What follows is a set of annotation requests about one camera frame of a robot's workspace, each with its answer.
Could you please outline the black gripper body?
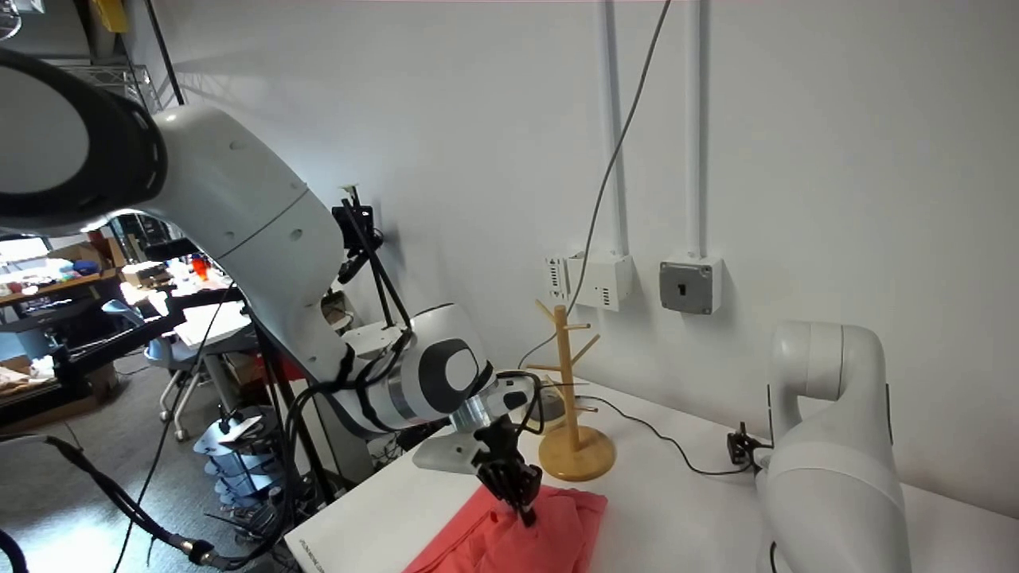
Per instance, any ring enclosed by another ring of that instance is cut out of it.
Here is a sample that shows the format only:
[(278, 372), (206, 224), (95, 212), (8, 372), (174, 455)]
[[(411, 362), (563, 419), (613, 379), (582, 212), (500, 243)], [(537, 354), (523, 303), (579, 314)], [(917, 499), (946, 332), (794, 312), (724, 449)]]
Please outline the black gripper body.
[(471, 468), (498, 499), (531, 499), (540, 493), (540, 472), (520, 451), (520, 430), (511, 417), (474, 430), (479, 451)]

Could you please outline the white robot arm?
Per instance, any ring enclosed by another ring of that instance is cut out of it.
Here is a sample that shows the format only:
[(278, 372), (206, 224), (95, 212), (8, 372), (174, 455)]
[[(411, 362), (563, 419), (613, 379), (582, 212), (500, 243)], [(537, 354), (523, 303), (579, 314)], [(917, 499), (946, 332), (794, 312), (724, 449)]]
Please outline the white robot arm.
[(511, 402), (468, 314), (441, 303), (357, 357), (324, 312), (343, 235), (308, 183), (211, 105), (147, 110), (54, 62), (0, 51), (0, 226), (50, 231), (136, 211), (176, 226), (245, 297), (261, 327), (360, 436), (444, 417), (471, 433), (462, 468), (537, 514), (542, 472), (516, 449)]

